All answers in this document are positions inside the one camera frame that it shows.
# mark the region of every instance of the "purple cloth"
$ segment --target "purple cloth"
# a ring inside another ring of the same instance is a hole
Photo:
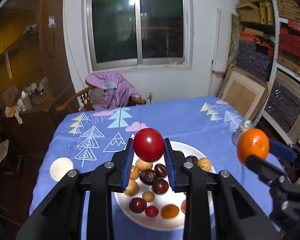
[[[127,106],[131,96],[141,97],[134,86],[117,71],[92,73],[86,77],[86,82],[105,91],[101,103],[94,106],[96,110]]]

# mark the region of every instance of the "table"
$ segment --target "table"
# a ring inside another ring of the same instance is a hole
[[[236,156],[232,134],[242,117],[228,103],[215,97],[199,97],[160,102],[114,110],[69,114],[58,126],[39,169],[33,190],[30,214],[57,183],[49,175],[53,161],[67,157],[80,172],[94,170],[111,160],[127,140],[144,128],[157,129],[164,138],[197,148],[211,161],[216,172],[228,170],[253,197],[266,215],[272,211],[269,187],[242,166]],[[271,154],[267,161],[281,168]],[[112,196],[114,234],[121,239],[182,239],[183,230],[160,232],[143,228],[130,220]],[[87,205],[82,219],[82,239],[86,236]]]

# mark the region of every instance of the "small orange fruit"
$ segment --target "small orange fruit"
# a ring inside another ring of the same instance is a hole
[[[269,153],[269,139],[260,129],[250,129],[241,135],[237,144],[237,155],[241,164],[246,164],[249,155],[255,154],[266,159]]]

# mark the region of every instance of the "metal screw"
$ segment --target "metal screw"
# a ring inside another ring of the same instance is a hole
[[[229,171],[220,171],[220,175],[224,178],[228,178],[230,176]]]
[[[279,177],[279,182],[280,182],[280,183],[284,182],[285,180],[286,180],[286,178],[285,178],[283,175],[281,175],[281,176]]]
[[[114,166],[114,163],[113,163],[113,162],[106,162],[106,163],[105,163],[105,167],[106,167],[107,169],[111,169],[111,168],[113,168],[113,166]]]
[[[288,206],[289,206],[289,201],[286,200],[281,204],[281,209],[286,210]]]
[[[183,166],[186,168],[186,169],[192,169],[193,168],[193,163],[191,162],[185,162],[183,164]]]
[[[67,174],[68,174],[69,177],[73,178],[77,175],[77,171],[76,170],[70,170],[70,171],[68,171]]]

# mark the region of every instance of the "tangerine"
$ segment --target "tangerine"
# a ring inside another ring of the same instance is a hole
[[[266,159],[269,153],[268,136],[260,129],[254,128],[244,132],[237,144],[237,155],[241,164],[246,164],[249,155],[255,154]]]

